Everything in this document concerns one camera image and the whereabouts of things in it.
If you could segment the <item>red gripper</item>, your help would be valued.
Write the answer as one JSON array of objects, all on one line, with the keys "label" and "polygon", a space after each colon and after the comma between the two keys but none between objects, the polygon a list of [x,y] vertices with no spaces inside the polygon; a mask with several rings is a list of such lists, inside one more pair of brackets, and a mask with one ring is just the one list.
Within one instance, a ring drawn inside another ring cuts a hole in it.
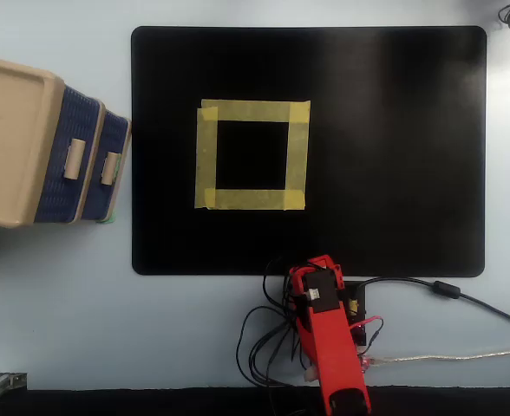
[{"label": "red gripper", "polygon": [[290,267],[288,274],[291,277],[291,280],[294,281],[294,276],[300,275],[301,278],[301,276],[304,276],[309,272],[316,272],[320,270],[330,270],[338,283],[343,282],[341,266],[334,263],[329,255],[313,257],[309,260],[295,264]]}]

